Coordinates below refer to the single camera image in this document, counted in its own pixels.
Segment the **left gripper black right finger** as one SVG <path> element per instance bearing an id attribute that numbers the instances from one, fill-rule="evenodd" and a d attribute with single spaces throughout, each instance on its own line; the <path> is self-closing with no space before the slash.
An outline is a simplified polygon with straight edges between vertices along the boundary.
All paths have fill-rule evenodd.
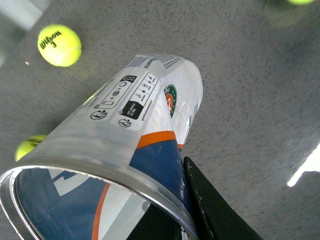
<path id="1" fill-rule="evenodd" d="M 183 159 L 192 218 L 200 240 L 261 240 L 225 201 L 201 170 L 186 156 Z"/>

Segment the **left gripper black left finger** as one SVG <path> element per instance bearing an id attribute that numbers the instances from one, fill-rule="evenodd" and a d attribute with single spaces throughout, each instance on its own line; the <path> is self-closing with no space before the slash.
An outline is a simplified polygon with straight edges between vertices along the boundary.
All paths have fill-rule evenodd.
<path id="1" fill-rule="evenodd" d="M 128 240 L 180 240 L 181 226 L 153 204 L 129 234 Z"/>

